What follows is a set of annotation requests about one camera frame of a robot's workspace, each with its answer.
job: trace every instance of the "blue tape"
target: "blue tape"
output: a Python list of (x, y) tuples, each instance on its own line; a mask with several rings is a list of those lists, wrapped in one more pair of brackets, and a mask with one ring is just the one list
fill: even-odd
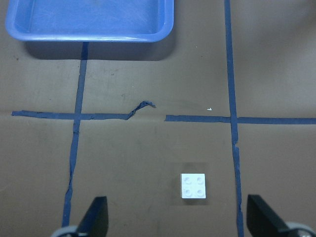
[(67, 114), (67, 113), (51, 113), (51, 112), (34, 112), (34, 111), (13, 111), (13, 116), (25, 116), (38, 119), (71, 119), (71, 120), (106, 120), (106, 119), (122, 119), (128, 120), (135, 115), (137, 110), (142, 109), (145, 106), (156, 107), (151, 101), (141, 102), (134, 110), (129, 114)]
[(65, 194), (62, 227), (68, 226), (69, 220), (70, 220), (71, 199), (73, 196), (73, 176), (74, 176), (74, 171), (75, 171), (75, 166), (76, 166), (76, 161), (77, 161), (79, 131), (80, 131), (80, 115), (82, 111), (84, 81), (85, 81), (85, 73), (86, 73), (87, 59), (88, 59), (88, 49), (89, 49), (89, 43), (88, 42), (82, 43), (77, 97), (76, 97), (76, 105), (75, 105), (76, 118), (74, 120), (74, 125), (73, 125), (73, 140), (71, 143), (70, 156), (69, 156), (70, 178), (69, 178), (68, 189)]
[(316, 124), (316, 118), (238, 118), (238, 123), (250, 124)]
[(231, 118), (221, 116), (191, 116), (191, 115), (166, 115), (166, 122), (224, 122), (230, 123)]
[(229, 105), (230, 105), (230, 112), (231, 112), (232, 151), (233, 151), (236, 195), (237, 195), (237, 231), (238, 231), (238, 236), (243, 237), (244, 236), (243, 216), (242, 216), (242, 210), (241, 210), (242, 194), (241, 194), (241, 180), (240, 180), (239, 148), (237, 147), (238, 123), (237, 123), (236, 95), (235, 95), (235, 76), (234, 76), (233, 38), (232, 38), (230, 0), (225, 0), (225, 30), (226, 30), (228, 94), (229, 94)]
[(38, 119), (75, 119), (75, 114), (68, 113), (51, 113), (51, 112), (33, 112), (33, 111), (13, 111), (12, 116), (25, 116)]

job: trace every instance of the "brown surface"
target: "brown surface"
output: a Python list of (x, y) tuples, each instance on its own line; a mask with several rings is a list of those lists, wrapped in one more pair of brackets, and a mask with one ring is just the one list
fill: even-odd
[[(23, 43), (5, 31), (0, 2), (0, 236), (49, 236), (60, 227), (72, 121), (13, 110), (74, 111), (80, 43)], [(312, 0), (232, 1), (237, 113), (315, 116)], [(224, 6), (176, 0), (175, 28), (153, 44), (91, 43), (71, 224), (109, 198), (109, 236), (237, 236), (229, 124), (164, 122), (165, 115), (229, 116)], [(257, 193), (284, 220), (316, 229), (314, 125), (239, 125), (243, 210)], [(206, 174), (207, 199), (180, 198), (180, 173)]]

